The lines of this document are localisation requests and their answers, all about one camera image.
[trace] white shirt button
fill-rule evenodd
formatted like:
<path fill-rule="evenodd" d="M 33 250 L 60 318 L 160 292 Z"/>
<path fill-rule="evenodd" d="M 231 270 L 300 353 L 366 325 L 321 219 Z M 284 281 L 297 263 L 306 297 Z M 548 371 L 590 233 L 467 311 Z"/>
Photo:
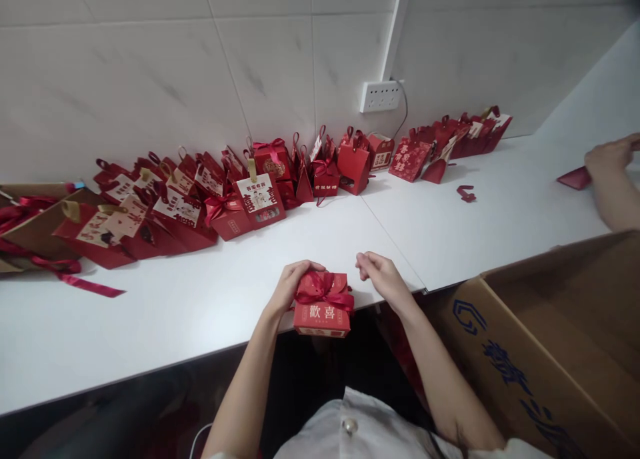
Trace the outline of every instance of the white shirt button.
<path fill-rule="evenodd" d="M 358 431 L 358 423 L 355 421 L 355 419 L 344 419 L 344 421 L 342 421 L 342 427 L 345 431 L 347 431 L 347 434 L 349 436 Z"/>

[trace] electrical outlet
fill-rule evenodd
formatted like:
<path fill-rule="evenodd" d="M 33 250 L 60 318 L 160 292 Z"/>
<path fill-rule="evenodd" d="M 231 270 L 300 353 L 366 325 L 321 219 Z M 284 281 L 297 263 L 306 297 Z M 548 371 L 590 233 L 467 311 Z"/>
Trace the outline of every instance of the electrical outlet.
<path fill-rule="evenodd" d="M 402 98 L 402 89 L 396 81 L 365 82 L 362 87 L 360 112 L 380 112 L 397 109 Z"/>

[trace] white countertop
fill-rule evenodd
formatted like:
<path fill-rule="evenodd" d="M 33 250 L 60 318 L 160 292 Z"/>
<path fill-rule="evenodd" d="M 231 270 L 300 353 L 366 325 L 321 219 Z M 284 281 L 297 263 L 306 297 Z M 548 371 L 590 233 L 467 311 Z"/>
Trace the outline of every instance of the white countertop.
<path fill-rule="evenodd" d="M 105 298 L 24 274 L 0 280 L 0 414 L 221 351 L 249 340 L 282 268 L 302 259 L 346 272 L 357 308 L 382 300 L 361 282 L 357 252 L 396 263 L 424 285 L 360 197 L 341 191 L 236 240 L 80 276 L 127 291 Z M 292 327 L 289 312 L 281 329 Z"/>

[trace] white shirt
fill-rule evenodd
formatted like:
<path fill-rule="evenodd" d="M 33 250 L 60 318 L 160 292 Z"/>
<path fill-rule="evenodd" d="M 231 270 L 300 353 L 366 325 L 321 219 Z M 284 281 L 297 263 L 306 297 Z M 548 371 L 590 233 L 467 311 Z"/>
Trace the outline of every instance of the white shirt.
<path fill-rule="evenodd" d="M 275 459 L 314 458 L 420 458 L 436 459 L 430 438 L 448 459 L 463 459 L 462 452 L 445 440 L 414 426 L 384 402 L 351 388 L 342 400 L 329 401 L 289 439 Z M 504 450 L 469 451 L 470 459 L 550 459 L 520 439 L 510 439 Z M 234 459 L 220 453 L 211 459 Z"/>

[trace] hand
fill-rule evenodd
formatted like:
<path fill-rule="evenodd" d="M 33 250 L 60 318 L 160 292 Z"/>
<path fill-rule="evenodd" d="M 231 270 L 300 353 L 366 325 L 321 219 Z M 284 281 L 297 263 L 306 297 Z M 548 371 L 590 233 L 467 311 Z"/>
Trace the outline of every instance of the hand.
<path fill-rule="evenodd" d="M 271 299 L 269 299 L 269 303 L 265 310 L 269 310 L 281 318 L 282 315 L 291 307 L 293 293 L 298 287 L 300 278 L 307 270 L 309 270 L 309 268 L 320 272 L 325 270 L 325 266 L 321 266 L 320 264 L 309 260 L 295 262 L 294 264 L 285 266 L 282 270 L 282 275 L 280 276 L 278 285 L 275 286 L 275 291 L 273 291 L 273 295 L 271 296 Z"/>
<path fill-rule="evenodd" d="M 360 269 L 360 279 L 371 279 L 373 287 L 399 316 L 415 305 L 407 284 L 391 259 L 374 252 L 359 253 L 355 256 L 355 267 Z"/>
<path fill-rule="evenodd" d="M 640 133 L 597 145 L 585 155 L 585 165 L 592 177 L 622 172 L 633 160 L 635 150 L 640 150 Z"/>

